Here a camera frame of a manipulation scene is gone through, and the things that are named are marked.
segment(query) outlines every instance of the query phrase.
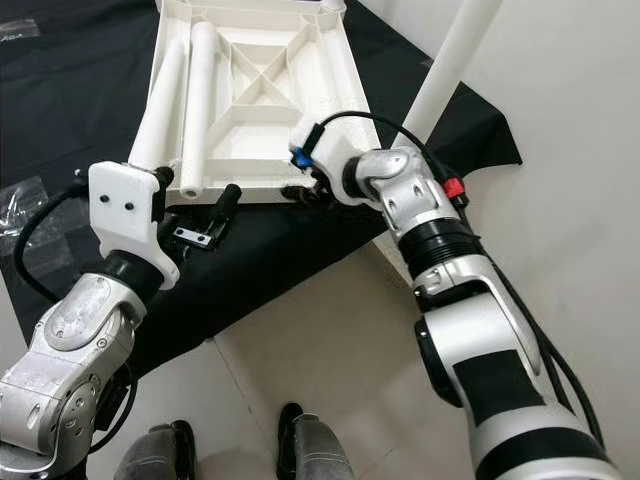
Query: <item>blue connector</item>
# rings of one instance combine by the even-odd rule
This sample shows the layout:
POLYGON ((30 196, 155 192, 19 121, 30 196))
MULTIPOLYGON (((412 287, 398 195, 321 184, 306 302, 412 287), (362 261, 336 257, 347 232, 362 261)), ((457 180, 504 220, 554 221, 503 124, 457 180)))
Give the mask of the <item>blue connector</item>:
POLYGON ((313 159, 306 155, 301 147, 296 147, 293 150, 293 158, 291 163, 300 169, 309 168, 313 165, 313 159))

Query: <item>white cylinder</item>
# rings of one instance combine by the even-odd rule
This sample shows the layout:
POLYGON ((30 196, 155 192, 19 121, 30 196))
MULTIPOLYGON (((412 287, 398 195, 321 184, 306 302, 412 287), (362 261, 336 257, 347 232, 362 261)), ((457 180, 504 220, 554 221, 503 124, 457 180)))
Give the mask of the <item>white cylinder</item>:
POLYGON ((207 157, 207 130, 211 107, 216 32, 209 22, 196 23, 191 30, 191 66, 182 142, 180 194, 195 199, 202 193, 207 157))
POLYGON ((344 17, 344 13, 347 10, 347 6, 344 3, 344 0, 322 0, 322 8, 327 10, 328 12, 340 12, 344 17))
POLYGON ((131 165, 147 170, 155 170, 162 166, 165 138, 171 121, 183 57, 184 45, 180 40, 174 39, 167 48, 147 100, 147 108, 129 153, 131 165))
MULTIPOLYGON (((442 43, 403 126, 426 142, 462 80, 502 0, 465 0, 442 43)), ((394 147, 411 145, 398 135, 394 147)))

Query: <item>floor tile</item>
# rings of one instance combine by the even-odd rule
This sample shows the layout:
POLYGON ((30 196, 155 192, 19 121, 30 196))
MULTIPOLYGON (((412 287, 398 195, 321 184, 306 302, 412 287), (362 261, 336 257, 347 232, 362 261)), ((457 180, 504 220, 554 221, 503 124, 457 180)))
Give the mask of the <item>floor tile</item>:
POLYGON ((27 351, 7 287, 0 273, 0 377, 27 351))
POLYGON ((271 454, 212 342, 141 379, 136 403, 124 427, 103 450, 89 457, 88 477, 112 479, 124 453, 138 437, 150 427, 177 419, 189 421, 194 429, 204 473, 201 478, 235 480, 242 478, 238 472, 248 469, 262 472, 255 478, 271 478, 271 454))
POLYGON ((462 412, 414 429, 360 480, 461 480, 474 478, 462 412))
POLYGON ((291 400, 334 429, 357 475, 423 429, 464 426, 429 385, 410 289, 374 257, 359 250, 216 337, 273 452, 291 400))

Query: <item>gray pants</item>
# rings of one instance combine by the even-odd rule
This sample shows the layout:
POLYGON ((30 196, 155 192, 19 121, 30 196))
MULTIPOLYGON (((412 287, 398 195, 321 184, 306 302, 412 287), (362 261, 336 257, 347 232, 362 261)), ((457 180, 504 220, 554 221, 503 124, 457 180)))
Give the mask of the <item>gray pants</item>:
MULTIPOLYGON (((331 429, 315 415, 296 419, 296 480, 355 480, 331 429)), ((167 425, 154 427, 127 451, 115 480, 177 480, 176 441, 167 425)))

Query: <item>black cloth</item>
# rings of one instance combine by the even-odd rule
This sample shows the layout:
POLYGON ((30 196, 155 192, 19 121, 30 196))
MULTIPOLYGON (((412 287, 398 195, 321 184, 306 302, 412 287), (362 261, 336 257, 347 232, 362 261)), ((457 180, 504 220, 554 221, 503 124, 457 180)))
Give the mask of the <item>black cloth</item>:
MULTIPOLYGON (((401 123, 430 59, 355 1, 344 25, 374 113, 401 123)), ((144 111, 158 26, 149 0, 3 0, 0 21, 32 17, 41 35, 0 44, 0 185, 39 175, 50 193, 76 168, 126 161, 144 111)), ((379 128, 389 146, 395 133, 379 128)), ((430 140, 459 171, 520 163, 504 116, 465 86, 430 140)), ((243 205, 222 248, 195 252, 137 331, 131 365, 144 374, 340 260, 381 233, 368 208, 243 205), (203 318, 195 312, 207 312, 203 318)), ((60 294, 100 260, 88 227, 67 235, 76 264, 43 282, 60 294)), ((27 339, 48 307, 0 260, 27 339)))

